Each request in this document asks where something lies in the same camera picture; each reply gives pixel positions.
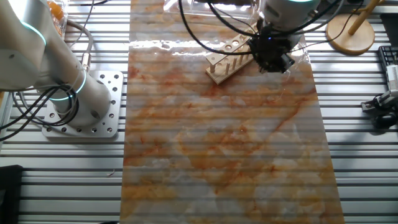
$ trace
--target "metal rail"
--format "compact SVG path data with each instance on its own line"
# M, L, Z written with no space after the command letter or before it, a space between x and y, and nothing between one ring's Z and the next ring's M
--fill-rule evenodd
M80 4L90 2L71 1L70 18L84 23L90 7ZM147 6L151 4L153 1L148 0ZM374 11L369 21L376 31L376 42L363 55L348 57L328 44L309 48L346 223L398 222L398 127L393 126L385 134L373 133L370 120L359 105L387 90L376 55L380 45L389 45L378 18L382 12L398 12L398 1L386 1ZM119 136L115 142L48 142L41 129L31 124L2 145L0 166L19 164L26 169L21 224L94 224L119 219L129 24L130 1L112 0L96 6L87 25L95 38L91 69L124 74ZM325 40L323 30L306 35L307 43ZM66 41L73 42L78 34L70 29ZM83 36L73 46L78 57L86 45L87 38ZM36 97L34 92L27 94L28 103ZM11 118L19 115L12 108ZM113 170L115 174L108 177Z

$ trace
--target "black cable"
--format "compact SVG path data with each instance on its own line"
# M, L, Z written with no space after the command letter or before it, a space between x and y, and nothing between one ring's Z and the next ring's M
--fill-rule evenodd
M54 88L57 88L57 87L51 87L48 90L46 90L43 94L41 94L39 96L39 98L32 104L32 106L28 110L26 110L21 116L16 118L14 121L11 121L10 123L5 124L4 126L0 126L0 130L8 128L11 125L13 125L13 124L17 123L18 121L20 121L22 118L24 118L39 103L39 101L42 100L42 98L44 98L48 93L50 93L50 91L54 90Z
M251 27L251 25L248 24L247 22L244 22L244 21L242 21L242 20L240 20L240 19L234 18L233 16L231 16L231 15L229 15L228 13L222 11L221 9L218 9L217 7L216 7L216 9L219 10L222 14L224 14L224 15L226 15L226 16L229 16L231 19L233 19L233 20L235 20L235 21L238 21L238 22L240 22L240 23L246 24L248 27L250 27L251 30L253 30L254 34L256 33L256 30L253 29L253 27Z
M323 12L321 12L320 15L318 15L318 16L320 17L320 16L326 14L326 12L328 12L335 4L338 3L338 1L343 1L343 0L336 0L336 1L333 2L327 9L325 9ZM221 19L220 19L221 22L225 21L225 25L226 25L226 26L228 26L228 27L232 26L231 24L229 24L226 20L224 20L224 19L217 13L217 11L211 6L210 3L208 3L208 4L209 4L210 8L213 9L212 11L213 11L213 13L215 13L216 17L217 17L218 19L221 18ZM248 54L256 54L256 53L265 52L265 51L255 51L255 52L250 51L250 52L236 52L236 53L235 53L235 52L225 52L225 51L221 51L221 50L212 49L211 47L207 47L205 44L203 44L202 42L200 42L200 40L195 36L195 34L193 34L191 28L189 27L188 22L187 22L187 20L186 20L186 18L185 18L185 14L184 14L184 12L183 12L182 0L178 0L178 6L179 6L179 8L180 8L180 15L181 15L181 18L182 18L182 22L183 22L183 24L184 24L184 26L185 26L187 32L188 32L188 33L191 35L191 37L192 37L201 47L203 47L204 49L206 49L206 50L208 50L208 51L210 51L210 52L213 52L213 53L216 53L216 54L222 54L222 55L248 55Z
M330 39L330 40L324 40L324 41L321 41L321 42L318 42L318 43L310 44L310 45L301 47L301 48L296 49L296 50L291 50L291 51L288 52L288 53L292 53L292 52L295 52L295 51L298 51L298 50L302 50L302 49L305 49L305 48L310 47L310 46L313 46L313 45L323 44L323 43L329 43L329 42L332 42L332 41L336 40L339 36L342 35L343 31L346 29L346 26L347 26L349 20L351 19L351 17L354 15L354 13L355 13L356 11L358 11L358 9L360 9L360 8L362 7L363 2L364 2L364 0L361 0L361 4L348 16L346 22L344 23L344 26L343 26L342 30L340 31L340 33L339 33L336 37L334 37L333 39Z
M204 49L216 53L216 54L223 54L223 55L248 55L248 54L252 54L252 52L224 52L221 50L215 50L212 49L211 47L207 47L205 44L203 44L202 42L200 42L200 40L195 36L195 34L193 34L191 28L189 28L188 26L188 22L185 18L185 14L182 8L182 0L178 0L178 6L180 8L180 15L181 15L181 19L182 22L184 23L185 28L187 29L187 32L191 35L192 39L194 39L201 47L203 47Z
M99 4L105 4L108 1L110 1L110 0L104 0L104 1L100 1L100 2L94 3L94 6L97 6ZM80 4L80 6L91 6L91 4Z
M42 120L40 118L37 118L37 117L34 117L34 119L32 120L33 123L39 124L39 125L44 125L44 126L63 126L65 124L68 124L68 123L66 123L64 121L67 120L70 116L72 116L73 113L75 112L76 108L72 108L72 107L76 106L76 104L78 103L78 99L76 98L76 93L73 90L71 90L69 86L66 86L66 85L61 86L61 90L63 90L67 94L67 96L70 96L70 95L72 96L72 97L68 97L68 99L69 99L68 109L71 110L71 111L69 111L67 114L65 114L65 116L62 117L59 121L56 121L56 122L53 122L53 123L46 122L46 121L44 121L44 120ZM26 109L28 109L29 107L24 103L24 100L22 99L21 93L18 92L17 94L18 94L19 98L21 99L22 104L24 105L24 107ZM17 109L21 113L24 113L23 110L21 109L19 103L17 102L16 97L14 96L14 94L12 94L12 99L14 100L14 104L17 107Z
M309 26L310 24L313 24L316 20L318 20L319 18L321 18L321 16L325 15L328 11L330 11L330 9L332 9L335 5L337 5L337 3L339 1L343 1L343 0L335 0L333 3L331 3L324 11L322 11L321 13L318 13L316 16L314 16L314 18L312 18L311 20L309 20L308 22L306 22L305 24L294 28L292 30L288 30L288 31L283 31L280 32L278 34L271 34L271 35L267 35L267 37L281 37L281 36L285 36L285 35L292 35L294 34L294 32L300 31L304 28L306 28L307 26ZM248 32L245 32L243 30L239 30L236 27L232 26L228 21L226 21L225 19L223 19L220 14L217 13L217 11L215 10L215 8L211 5L210 2L207 2L207 4L210 7L210 10L213 12L213 14L227 27L229 27L230 29L232 29L233 31L242 34L242 35L246 35L246 36L250 36L250 37L261 37L261 34L250 34Z
M249 32L245 32L245 31L243 31L243 30L240 30L240 29L236 28L235 26L232 26L232 24L230 24L228 21L226 21L224 18L222 18L222 17L220 16L220 14L216 11L216 9L213 7L213 5L211 4L211 2L208 1L208 2L207 2L207 5L209 5L210 10L211 10L211 11L213 12L213 14L217 17L217 19L220 20L224 25L226 25L226 26L227 26L228 28L230 28L231 30L233 30L233 31L235 31L235 32L237 32L237 33L239 33L239 34L249 36L249 37L260 37L259 34L252 34L252 33L249 33Z
M14 131L13 133L11 133L11 134L9 134L9 135L7 135L7 136L5 136L5 137L3 137L3 138L0 138L0 142L2 142L2 141L5 141L5 140L7 140L7 139L9 139L9 138L11 138L11 137L13 137L13 136L15 136L16 134L18 134L19 132L21 132L28 124L29 124L29 122L34 118L34 116L36 116L36 114L39 112L39 110L44 106L44 104L50 99L50 97L52 96L52 95L54 95L56 92L58 91L58 88L57 87L52 87L52 88L50 88L50 89L48 89L45 93L43 93L40 97L39 97L39 99L37 99L36 101L35 101L35 103L38 103L39 102L39 100L41 100L44 96L46 96L48 93L50 93L47 97L46 97L46 99L44 99L44 101L42 102L42 104L33 112L33 114L32 114L32 116L30 116L28 119L27 119L27 121L19 128L19 129L17 129L17 131Z
M48 89L45 93L43 93L43 94L35 101L35 103L38 103L38 102L39 102L44 96L46 96L48 93L50 93L50 94L46 97L46 99L44 99L44 101L42 102L42 104L39 105L39 106L37 107L37 109L35 110L35 112L32 113L32 116L30 116L30 117L27 118L27 121L26 121L19 129L17 129L16 131L14 131L13 133L9 134L9 135L6 136L6 137L0 138L0 142L5 141L5 140L7 140L7 139L9 139L9 138L11 138L11 137L13 137L13 136L15 136L15 135L18 134L19 132L21 132L31 121L33 121L33 119L36 117L36 114L40 111L40 109L43 108L43 106L44 106L44 105L46 104L46 102L51 98L51 96L54 95L59 89L63 89L64 91L65 91L65 90L69 90L69 89L64 89L63 87L65 87L65 86L56 86L56 87L52 87L52 88ZM69 116L69 118L67 118L68 116L65 116L65 117L62 119L62 120L66 120L66 121L64 121L63 124L57 124L57 125L53 125L53 126L62 126L62 125L65 125L65 124L68 124L69 122L71 122L71 121L76 117L77 112L78 112L78 110L79 110L79 107L80 107L79 101L76 99L75 109L73 110L72 116Z

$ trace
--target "black device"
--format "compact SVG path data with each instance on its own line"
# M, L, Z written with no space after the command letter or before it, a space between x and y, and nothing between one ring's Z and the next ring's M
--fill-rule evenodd
M264 27L262 19L257 21L257 30L261 30L260 37L252 37L248 45L253 53L253 59L257 62L260 72L286 72L294 64L286 52L292 50L290 40L286 37L268 37L272 33L272 27Z
M387 66L398 63L398 47L380 46L377 54L380 58L381 67L383 68L384 74L386 75Z
M21 166L0 167L0 224L17 224L21 196Z
M398 13L383 13L380 19L386 29L390 44L398 46Z

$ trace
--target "marble surface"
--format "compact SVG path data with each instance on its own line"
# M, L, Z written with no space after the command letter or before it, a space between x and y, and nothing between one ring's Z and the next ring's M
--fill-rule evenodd
M133 1L121 223L344 223L308 54L218 86L178 15ZM235 36L188 18L209 46Z

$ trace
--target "mounting plate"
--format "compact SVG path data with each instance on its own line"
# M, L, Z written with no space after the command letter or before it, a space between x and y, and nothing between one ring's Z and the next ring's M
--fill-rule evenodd
M89 126L71 127L64 125L60 127L42 128L42 133L48 138L111 138L118 133L119 112L123 87L123 74L114 71L91 71L90 75L99 80L109 89L111 101L108 112L97 123ZM48 122L56 122L60 120L59 115L55 111L53 103L48 101L45 117Z

